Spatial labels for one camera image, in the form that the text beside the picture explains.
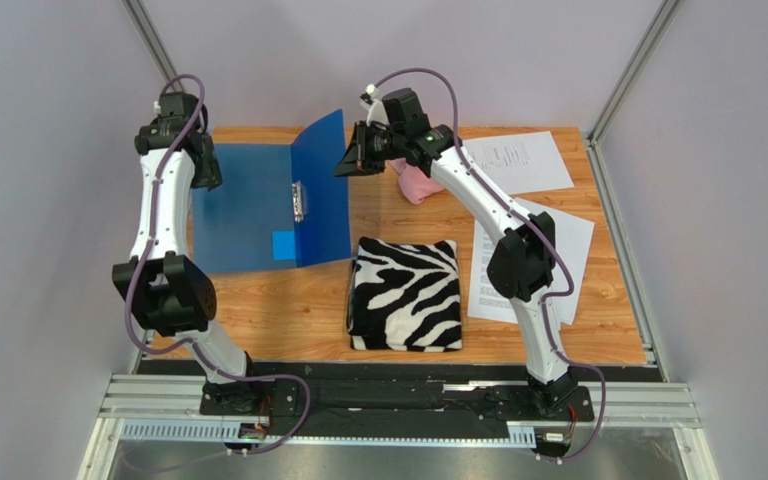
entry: zebra print blanket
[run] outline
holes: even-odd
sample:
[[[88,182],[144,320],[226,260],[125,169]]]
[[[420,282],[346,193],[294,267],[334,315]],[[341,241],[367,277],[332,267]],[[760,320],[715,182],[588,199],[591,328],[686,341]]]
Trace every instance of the zebra print blanket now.
[[[361,238],[347,327],[355,350],[460,350],[455,242],[404,245]]]

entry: paper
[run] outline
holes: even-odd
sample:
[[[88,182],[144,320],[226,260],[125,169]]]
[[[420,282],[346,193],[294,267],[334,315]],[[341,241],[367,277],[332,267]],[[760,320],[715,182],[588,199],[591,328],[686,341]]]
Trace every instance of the paper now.
[[[588,250],[591,248],[591,237],[594,234],[594,222],[528,200],[518,198],[516,201],[535,215],[541,212],[549,213],[556,223],[556,251],[570,270],[575,288],[569,297],[553,298],[552,306],[556,320],[570,325],[573,323],[576,306],[579,303],[582,278],[585,275],[585,263],[588,260]],[[475,318],[517,323],[514,310],[511,309],[511,303],[496,292],[487,277],[487,266],[490,263],[491,255],[493,255],[494,247],[490,237],[476,221],[473,232],[473,260],[470,264],[470,295],[467,299],[467,315]],[[563,291],[566,288],[561,267],[556,265],[553,269],[553,283],[550,289]],[[540,311],[538,298],[535,295],[532,296],[527,307],[530,310]]]
[[[509,195],[573,186],[550,132],[476,138],[465,140],[464,146]]]

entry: zebra print cloth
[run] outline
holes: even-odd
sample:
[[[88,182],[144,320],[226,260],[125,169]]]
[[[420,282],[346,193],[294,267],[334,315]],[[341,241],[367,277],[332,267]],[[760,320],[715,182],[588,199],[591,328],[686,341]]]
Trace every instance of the zebra print cloth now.
[[[347,327],[355,350],[460,350],[455,242],[401,245],[361,238]]]

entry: pink cloth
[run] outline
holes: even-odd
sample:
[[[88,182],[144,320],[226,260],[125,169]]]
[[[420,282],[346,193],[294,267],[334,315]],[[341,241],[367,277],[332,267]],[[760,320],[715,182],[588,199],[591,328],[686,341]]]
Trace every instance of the pink cloth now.
[[[390,166],[399,172],[402,194],[414,205],[419,205],[427,196],[443,190],[443,185],[426,177],[418,167],[408,165],[404,158],[390,160]]]

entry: wooden tabletop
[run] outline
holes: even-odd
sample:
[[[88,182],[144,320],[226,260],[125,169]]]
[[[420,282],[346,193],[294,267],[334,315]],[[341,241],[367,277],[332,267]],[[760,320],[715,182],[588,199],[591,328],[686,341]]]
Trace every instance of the wooden tabletop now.
[[[299,128],[217,128],[215,143],[289,144]],[[595,223],[579,306],[573,325],[562,327],[568,355],[581,362],[640,364],[644,350],[627,299],[606,218],[576,128],[462,127],[464,139],[550,131],[574,187],[517,195]],[[345,328],[350,261],[271,272],[210,275],[218,296],[216,317],[254,359],[521,363],[526,359],[516,325],[467,317],[473,217],[449,192],[415,206],[401,194],[392,169],[349,180],[352,241],[458,244],[464,349],[447,353],[355,351]],[[157,346],[168,345],[157,338]],[[178,349],[172,356],[185,356]]]

